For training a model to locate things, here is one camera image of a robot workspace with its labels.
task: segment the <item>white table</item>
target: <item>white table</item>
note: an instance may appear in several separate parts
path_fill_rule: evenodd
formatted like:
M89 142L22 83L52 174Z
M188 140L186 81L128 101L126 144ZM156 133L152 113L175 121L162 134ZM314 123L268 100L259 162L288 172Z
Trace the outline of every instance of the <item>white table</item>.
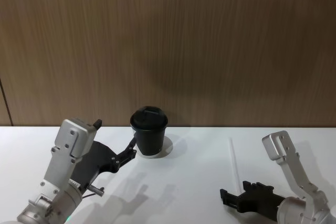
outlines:
M242 181L248 180L293 195L261 142L280 130L289 132L308 177L335 205L336 129L169 127L168 155L137 155L117 174L101 174L95 185L105 187L105 195L84 199L67 223L274 223L223 206L219 190L240 194ZM27 205L49 164L57 132L58 127L0 127L0 223L15 220ZM95 140L118 153L131 138L130 127L102 127Z

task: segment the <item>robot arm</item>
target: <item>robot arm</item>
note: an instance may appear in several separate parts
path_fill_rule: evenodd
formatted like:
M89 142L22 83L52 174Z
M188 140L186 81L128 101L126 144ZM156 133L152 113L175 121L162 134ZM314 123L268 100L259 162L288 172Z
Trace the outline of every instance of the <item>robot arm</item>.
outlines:
M91 183L102 172L116 173L121 166L135 158L135 139L125 151L115 154L107 146L95 142L101 120L92 126L78 119L64 120L52 158L40 183L38 192L29 199L28 206L17 217L23 224L61 224L82 201L86 190L102 196L103 190Z
M300 162L299 153L286 131L263 138L269 158L281 166L292 191L300 197L286 198L278 209L278 222L283 223L331 223L332 216L327 197L311 183Z
M263 138L263 144L269 158L281 166L290 188L300 198L282 198L273 194L273 187L257 183L251 188L245 186L249 182L243 182L245 192L238 197L220 191L223 204L239 212L258 212L279 224L335 224L326 195L309 181L288 133L270 134Z

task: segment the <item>cup lid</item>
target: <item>cup lid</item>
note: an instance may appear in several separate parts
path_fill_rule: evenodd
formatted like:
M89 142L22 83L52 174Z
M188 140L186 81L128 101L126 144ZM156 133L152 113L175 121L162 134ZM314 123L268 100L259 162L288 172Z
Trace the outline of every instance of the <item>cup lid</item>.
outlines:
M154 106L142 107L131 117L132 127L141 130L155 130L166 127L167 124L167 116L160 108Z

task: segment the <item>cable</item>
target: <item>cable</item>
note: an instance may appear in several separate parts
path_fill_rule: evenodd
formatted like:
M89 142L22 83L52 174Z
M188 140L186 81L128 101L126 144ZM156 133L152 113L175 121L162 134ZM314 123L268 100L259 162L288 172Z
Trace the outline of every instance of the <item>cable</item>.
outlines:
M93 195L96 195L96 194L88 194L88 195L85 195L83 196L83 199L87 198L87 197L90 197L90 196L93 196Z

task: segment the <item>wooden wall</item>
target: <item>wooden wall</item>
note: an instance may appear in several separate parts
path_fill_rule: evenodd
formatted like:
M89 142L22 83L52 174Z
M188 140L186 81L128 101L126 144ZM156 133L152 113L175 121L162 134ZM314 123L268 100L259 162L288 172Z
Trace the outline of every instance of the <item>wooden wall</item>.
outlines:
M336 126L336 0L0 0L14 125Z

